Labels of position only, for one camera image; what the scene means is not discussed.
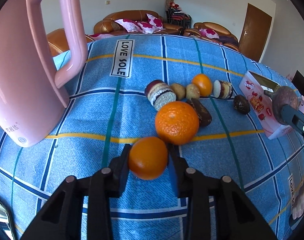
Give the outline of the person's right hand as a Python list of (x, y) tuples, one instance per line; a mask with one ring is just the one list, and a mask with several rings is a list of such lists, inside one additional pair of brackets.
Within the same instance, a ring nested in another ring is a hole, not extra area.
[(292, 217), (293, 220), (301, 217), (304, 212), (304, 182), (302, 187), (299, 190), (299, 194), (295, 200), (293, 209), (292, 209)]

